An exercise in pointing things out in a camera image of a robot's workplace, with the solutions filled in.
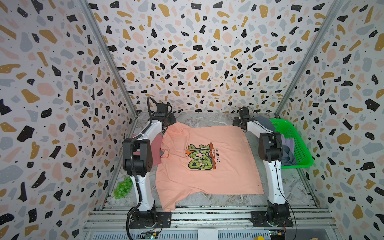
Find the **peach graphic t-shirt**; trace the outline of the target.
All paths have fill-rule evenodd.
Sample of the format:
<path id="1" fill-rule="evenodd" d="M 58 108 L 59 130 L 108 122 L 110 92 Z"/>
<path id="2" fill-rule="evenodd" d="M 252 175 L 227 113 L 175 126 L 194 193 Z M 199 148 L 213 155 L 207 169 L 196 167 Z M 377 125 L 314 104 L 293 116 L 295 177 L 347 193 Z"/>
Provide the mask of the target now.
<path id="1" fill-rule="evenodd" d="M 157 167 L 156 189 L 170 212 L 189 195 L 262 195 L 262 181 L 245 133 L 234 126 L 166 130 Z"/>

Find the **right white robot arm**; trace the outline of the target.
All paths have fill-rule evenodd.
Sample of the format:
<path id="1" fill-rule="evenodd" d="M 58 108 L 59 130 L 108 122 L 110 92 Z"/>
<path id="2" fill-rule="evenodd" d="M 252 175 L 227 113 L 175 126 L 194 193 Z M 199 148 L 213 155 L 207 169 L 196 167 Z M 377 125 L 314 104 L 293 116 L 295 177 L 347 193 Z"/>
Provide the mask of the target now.
<path id="1" fill-rule="evenodd" d="M 267 171 L 269 188 L 268 207 L 262 216 L 262 223 L 276 227 L 287 226 L 292 223 L 292 217 L 282 183 L 282 136 L 269 119 L 250 114 L 250 109 L 248 106 L 240 108 L 239 116 L 233 120 L 233 126 L 241 128 L 245 133 L 252 133 L 259 140 L 258 153 Z"/>

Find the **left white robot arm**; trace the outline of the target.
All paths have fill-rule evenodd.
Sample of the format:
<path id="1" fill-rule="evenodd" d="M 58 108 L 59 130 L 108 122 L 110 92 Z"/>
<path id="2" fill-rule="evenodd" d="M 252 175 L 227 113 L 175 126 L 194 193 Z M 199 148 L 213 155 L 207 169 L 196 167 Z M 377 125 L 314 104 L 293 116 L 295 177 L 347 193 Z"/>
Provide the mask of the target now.
<path id="1" fill-rule="evenodd" d="M 154 165 L 151 143 L 159 134 L 164 134 L 169 126 L 176 123 L 170 103 L 155 102 L 156 111 L 152 112 L 150 101 L 154 99 L 147 99 L 149 110 L 147 125 L 137 135 L 123 141 L 122 167 L 133 182 L 137 200 L 129 214 L 129 226 L 134 228 L 150 228 L 159 222 L 150 178 L 146 176 Z"/>

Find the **folded maroon t-shirt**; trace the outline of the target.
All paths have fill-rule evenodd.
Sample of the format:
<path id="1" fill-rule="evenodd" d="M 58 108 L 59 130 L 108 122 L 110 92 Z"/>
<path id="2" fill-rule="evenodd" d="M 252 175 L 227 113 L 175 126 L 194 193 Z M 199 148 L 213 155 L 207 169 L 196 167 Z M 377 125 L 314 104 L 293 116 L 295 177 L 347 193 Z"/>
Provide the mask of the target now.
<path id="1" fill-rule="evenodd" d="M 151 150 L 153 155 L 153 165 L 157 166 L 161 163 L 161 157 L 162 157 L 162 135 L 157 135 L 154 140 L 151 142 Z"/>

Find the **lavender t-shirt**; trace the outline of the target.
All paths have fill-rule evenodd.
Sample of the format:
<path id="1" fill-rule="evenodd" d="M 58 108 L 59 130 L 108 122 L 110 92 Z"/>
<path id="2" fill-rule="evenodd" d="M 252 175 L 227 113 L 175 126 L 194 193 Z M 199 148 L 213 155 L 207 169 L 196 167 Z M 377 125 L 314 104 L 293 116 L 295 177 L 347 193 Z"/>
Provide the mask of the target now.
<path id="1" fill-rule="evenodd" d="M 291 151 L 294 151 L 295 150 L 295 139 L 293 139 L 293 138 L 287 139 L 284 136 L 284 134 L 281 134 L 281 137 L 282 137 L 282 144 L 284 146 L 288 146 Z"/>

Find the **grey t-shirt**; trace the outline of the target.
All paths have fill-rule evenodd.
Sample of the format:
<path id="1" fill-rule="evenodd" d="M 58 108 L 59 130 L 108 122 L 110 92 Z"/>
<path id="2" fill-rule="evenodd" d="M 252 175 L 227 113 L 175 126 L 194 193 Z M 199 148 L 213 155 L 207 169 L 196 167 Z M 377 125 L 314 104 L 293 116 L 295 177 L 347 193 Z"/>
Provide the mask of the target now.
<path id="1" fill-rule="evenodd" d="M 258 121 L 261 125 L 263 125 L 266 129 L 269 129 L 274 132 L 276 131 L 276 127 L 269 119 L 263 116 L 257 116 L 255 117 L 255 120 Z M 282 167 L 295 165 L 297 165 L 295 150 L 291 151 L 288 146 L 283 145 Z"/>

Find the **green plastic laundry basket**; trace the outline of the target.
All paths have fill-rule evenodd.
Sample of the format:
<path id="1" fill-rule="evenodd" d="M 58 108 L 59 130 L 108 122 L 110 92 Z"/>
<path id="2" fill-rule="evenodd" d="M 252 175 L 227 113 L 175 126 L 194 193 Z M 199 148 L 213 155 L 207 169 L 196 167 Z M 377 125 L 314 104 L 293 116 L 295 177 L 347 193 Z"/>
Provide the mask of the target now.
<path id="1" fill-rule="evenodd" d="M 275 126 L 276 131 L 284 135 L 286 140 L 291 139 L 295 141 L 295 149 L 291 152 L 295 155 L 296 164 L 282 166 L 282 169 L 298 169 L 311 167 L 314 163 L 314 160 L 306 144 L 300 137 L 298 131 L 295 129 L 294 125 L 284 119 L 270 119 L 270 121 Z"/>

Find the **green plastic ball cluster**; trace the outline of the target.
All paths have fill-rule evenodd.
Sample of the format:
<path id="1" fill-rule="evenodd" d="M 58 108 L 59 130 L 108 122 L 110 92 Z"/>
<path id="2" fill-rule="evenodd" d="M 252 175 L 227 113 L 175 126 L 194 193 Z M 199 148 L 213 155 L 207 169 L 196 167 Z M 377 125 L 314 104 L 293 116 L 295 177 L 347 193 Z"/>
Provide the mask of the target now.
<path id="1" fill-rule="evenodd" d="M 124 178 L 122 182 L 118 182 L 113 191 L 116 200 L 125 198 L 133 187 L 133 181 L 130 177 Z"/>

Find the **left green circuit board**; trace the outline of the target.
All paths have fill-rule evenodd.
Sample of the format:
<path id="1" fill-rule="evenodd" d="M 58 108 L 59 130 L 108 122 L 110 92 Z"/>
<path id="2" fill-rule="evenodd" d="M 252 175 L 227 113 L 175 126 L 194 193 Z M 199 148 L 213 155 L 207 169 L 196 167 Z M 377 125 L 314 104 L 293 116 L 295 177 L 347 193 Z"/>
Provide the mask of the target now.
<path id="1" fill-rule="evenodd" d="M 139 234 L 139 240 L 157 240 L 158 237 L 158 232 L 142 232 Z"/>

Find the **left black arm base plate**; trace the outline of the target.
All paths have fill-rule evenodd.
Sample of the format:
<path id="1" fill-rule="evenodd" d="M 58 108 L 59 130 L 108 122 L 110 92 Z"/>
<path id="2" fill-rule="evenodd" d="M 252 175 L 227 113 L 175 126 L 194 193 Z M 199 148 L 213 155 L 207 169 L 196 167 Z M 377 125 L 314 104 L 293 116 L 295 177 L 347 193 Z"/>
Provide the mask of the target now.
<path id="1" fill-rule="evenodd" d="M 149 211 L 136 211 L 129 220 L 130 229 L 153 229 L 171 227 L 172 213 L 158 212 L 150 213 Z"/>

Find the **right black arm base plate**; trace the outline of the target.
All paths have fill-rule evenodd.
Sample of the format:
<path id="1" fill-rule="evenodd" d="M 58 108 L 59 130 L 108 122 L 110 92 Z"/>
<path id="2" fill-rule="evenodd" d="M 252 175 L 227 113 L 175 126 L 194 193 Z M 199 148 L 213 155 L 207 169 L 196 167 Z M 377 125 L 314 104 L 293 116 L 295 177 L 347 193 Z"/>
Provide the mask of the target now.
<path id="1" fill-rule="evenodd" d="M 252 211 L 251 222 L 255 228 L 282 228 L 295 225 L 290 214 L 275 214 L 268 211 Z"/>

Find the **left aluminium corner post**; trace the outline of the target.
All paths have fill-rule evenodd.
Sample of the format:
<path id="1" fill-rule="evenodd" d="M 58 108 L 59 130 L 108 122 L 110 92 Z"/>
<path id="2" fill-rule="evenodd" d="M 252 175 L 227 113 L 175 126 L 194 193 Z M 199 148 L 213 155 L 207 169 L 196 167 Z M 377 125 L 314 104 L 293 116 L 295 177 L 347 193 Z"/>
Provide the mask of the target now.
<path id="1" fill-rule="evenodd" d="M 117 83 L 118 90 L 121 92 L 121 95 L 123 97 L 123 103 L 125 103 L 127 105 L 128 111 L 133 116 L 133 118 L 134 119 L 137 118 L 138 112 L 134 108 L 134 104 L 133 104 L 131 97 L 128 93 L 128 90 L 127 90 L 127 88 L 126 88 L 126 86 L 122 80 L 122 77 L 119 74 L 118 68 L 117 68 L 117 66 L 116 66 L 116 64 L 112 58 L 112 55 L 111 55 L 109 48 L 108 48 L 108 45 L 104 41 L 102 32 L 101 32 L 99 25 L 97 23 L 97 20 L 95 19 L 93 12 L 89 6 L 89 2 L 86 0 L 79 0 L 77 2 L 78 2 L 80 9 L 82 10 L 82 12 L 85 16 L 85 20 L 89 24 L 89 27 L 94 34 L 95 40 L 96 40 L 96 42 L 97 42 L 105 60 L 106 60 L 106 63 L 112 72 L 112 75 L 113 75 L 113 77 Z"/>

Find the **aluminium corner post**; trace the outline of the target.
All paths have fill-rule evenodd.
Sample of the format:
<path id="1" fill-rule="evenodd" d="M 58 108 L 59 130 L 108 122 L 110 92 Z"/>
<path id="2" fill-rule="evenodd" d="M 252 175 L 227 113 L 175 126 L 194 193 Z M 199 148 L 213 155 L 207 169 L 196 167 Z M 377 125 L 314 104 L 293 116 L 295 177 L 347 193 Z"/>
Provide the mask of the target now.
<path id="1" fill-rule="evenodd" d="M 112 58 L 112 55 L 111 55 L 109 48 L 108 48 L 108 45 L 104 41 L 102 32 L 101 32 L 99 25 L 97 23 L 97 20 L 95 19 L 93 12 L 89 6 L 89 2 L 86 0 L 79 0 L 77 2 L 78 2 L 80 9 L 82 10 L 82 12 L 85 16 L 85 20 L 89 24 L 89 27 L 94 34 L 95 40 L 96 40 L 96 42 L 97 42 L 105 60 L 106 60 L 106 63 L 112 72 L 112 75 L 113 75 L 113 77 L 117 83 L 118 90 L 121 92 L 121 95 L 123 97 L 123 103 L 125 103 L 127 105 L 128 111 L 133 116 L 133 118 L 134 119 L 137 118 L 138 112 L 134 108 L 134 104 L 133 104 L 131 97 L 128 93 L 128 90 L 127 90 L 127 88 L 126 88 L 126 86 L 122 80 L 122 77 L 119 74 L 118 68 L 117 68 L 117 66 L 116 66 L 116 64 Z"/>
<path id="2" fill-rule="evenodd" d="M 311 43 L 310 47 L 308 48 L 308 51 L 305 54 L 302 62 L 300 63 L 298 70 L 296 71 L 296 73 L 293 77 L 293 80 L 291 81 L 291 83 L 287 87 L 287 91 L 285 92 L 283 99 L 279 103 L 278 108 L 274 113 L 275 118 L 278 118 L 282 114 L 282 111 L 285 107 L 285 104 L 289 100 L 290 95 L 294 92 L 295 86 L 298 84 L 298 82 L 299 82 L 301 76 L 303 75 L 307 65 L 310 63 L 311 59 L 314 57 L 315 53 L 317 52 L 317 48 L 319 47 L 320 43 L 322 42 L 324 35 L 327 33 L 329 27 L 331 26 L 334 18 L 336 17 L 336 15 L 337 15 L 339 9 L 342 7 L 343 3 L 344 3 L 344 1 L 342 1 L 342 0 L 336 0 L 336 1 L 332 2 L 330 9 L 327 12 L 327 15 L 326 15 L 322 25 L 320 26 L 318 33 L 314 37 L 314 40 Z"/>

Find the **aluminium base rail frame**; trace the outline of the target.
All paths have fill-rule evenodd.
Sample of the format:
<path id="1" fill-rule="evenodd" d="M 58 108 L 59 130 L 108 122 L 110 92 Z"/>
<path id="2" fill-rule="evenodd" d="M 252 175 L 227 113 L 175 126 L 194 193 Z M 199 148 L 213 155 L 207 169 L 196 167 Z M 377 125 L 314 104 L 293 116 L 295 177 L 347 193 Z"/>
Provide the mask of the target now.
<path id="1" fill-rule="evenodd" d="M 258 236 L 270 240 L 269 231 L 284 230 L 286 240 L 341 240 L 329 210 L 314 206 L 294 207 L 293 227 L 255 228 L 252 207 L 185 207 L 172 211 L 169 229 L 130 229 L 127 235 L 127 209 L 109 208 L 92 211 L 84 227 L 84 240 L 139 240 L 142 232 L 158 232 L 157 240 L 254 240 Z"/>

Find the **right aluminium corner post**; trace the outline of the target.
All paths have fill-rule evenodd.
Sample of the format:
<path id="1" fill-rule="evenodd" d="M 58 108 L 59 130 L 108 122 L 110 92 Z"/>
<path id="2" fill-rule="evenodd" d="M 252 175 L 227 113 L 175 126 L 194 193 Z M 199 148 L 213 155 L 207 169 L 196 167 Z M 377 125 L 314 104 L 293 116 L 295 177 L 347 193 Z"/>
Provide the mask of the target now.
<path id="1" fill-rule="evenodd" d="M 301 76 L 303 75 L 307 65 L 310 63 L 311 59 L 314 57 L 315 53 L 317 52 L 317 48 L 319 47 L 320 43 L 322 42 L 324 35 L 327 33 L 329 27 L 331 26 L 334 18 L 336 17 L 336 15 L 337 15 L 339 9 L 342 7 L 343 3 L 344 3 L 344 1 L 342 1 L 342 0 L 336 0 L 336 1 L 332 2 L 330 9 L 327 12 L 327 15 L 326 15 L 322 25 L 320 26 L 318 33 L 314 37 L 314 40 L 311 43 L 310 47 L 308 48 L 308 51 L 305 54 L 302 62 L 300 63 L 298 70 L 296 71 L 296 73 L 293 77 L 293 80 L 291 81 L 291 83 L 287 87 L 287 91 L 285 92 L 283 99 L 279 103 L 278 108 L 274 113 L 275 118 L 278 118 L 282 114 L 282 111 L 285 107 L 285 104 L 289 100 L 290 95 L 294 92 L 295 86 L 298 84 L 298 82 L 299 82 Z"/>

